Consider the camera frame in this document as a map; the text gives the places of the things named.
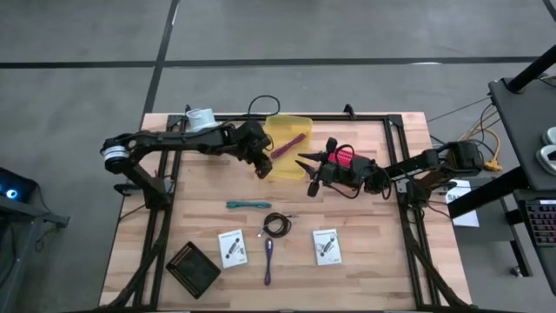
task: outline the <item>keyboard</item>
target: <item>keyboard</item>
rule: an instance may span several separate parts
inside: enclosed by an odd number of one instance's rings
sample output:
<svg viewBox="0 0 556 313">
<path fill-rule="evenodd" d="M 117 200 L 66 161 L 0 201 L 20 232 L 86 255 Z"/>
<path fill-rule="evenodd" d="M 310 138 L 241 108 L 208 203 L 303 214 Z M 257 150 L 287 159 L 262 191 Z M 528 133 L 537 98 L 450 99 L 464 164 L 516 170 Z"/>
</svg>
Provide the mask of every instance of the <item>keyboard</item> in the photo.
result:
<svg viewBox="0 0 556 313">
<path fill-rule="evenodd" d="M 538 247 L 556 247 L 556 203 L 526 204 L 534 243 Z"/>
</svg>

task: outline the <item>wooden table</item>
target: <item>wooden table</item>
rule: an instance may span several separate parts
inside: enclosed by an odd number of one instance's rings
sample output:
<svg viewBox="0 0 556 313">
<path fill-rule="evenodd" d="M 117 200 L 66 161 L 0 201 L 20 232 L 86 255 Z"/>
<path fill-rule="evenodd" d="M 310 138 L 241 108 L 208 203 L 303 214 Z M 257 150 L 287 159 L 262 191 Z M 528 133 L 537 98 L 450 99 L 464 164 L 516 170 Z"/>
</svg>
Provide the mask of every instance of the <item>wooden table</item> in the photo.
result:
<svg viewBox="0 0 556 313">
<path fill-rule="evenodd" d="M 430 148 L 424 114 L 401 114 L 410 154 L 414 156 Z M 148 114 L 142 128 L 164 130 L 166 119 L 166 114 Z M 358 154 L 376 159 L 381 166 L 389 165 L 381 123 L 314 122 L 311 149 L 324 150 L 330 136 L 338 139 L 339 144 L 352 144 Z M 152 153 L 142 160 L 142 166 L 154 173 L 159 159 L 160 153 Z M 184 152 L 166 262 L 187 241 L 192 241 L 222 268 L 218 234 L 242 229 L 248 263 L 223 270 L 199 300 L 165 270 L 159 310 L 412 309 L 414 300 L 395 196 L 384 201 L 381 195 L 361 193 L 357 199 L 348 200 L 333 190 L 321 188 L 318 196 L 311 198 L 306 195 L 307 187 L 307 180 L 259 180 L 252 166 L 231 156 Z M 267 201 L 273 208 L 226 209 L 226 201 L 237 199 Z M 142 203 L 142 196 L 126 198 L 122 214 Z M 447 211 L 442 205 L 437 204 L 436 208 Z M 292 219 L 292 229 L 285 237 L 274 240 L 272 284 L 265 287 L 264 237 L 256 234 L 270 211 L 300 217 Z M 114 299 L 136 270 L 148 215 L 147 210 L 139 210 L 119 224 L 101 304 Z M 434 265 L 457 295 L 470 303 L 452 224 L 445 216 L 429 210 L 425 225 Z M 326 229 L 338 231 L 341 265 L 316 266 L 312 231 Z M 425 286 L 422 269 L 420 276 Z M 152 274 L 147 279 L 147 295 L 150 279 Z"/>
</svg>

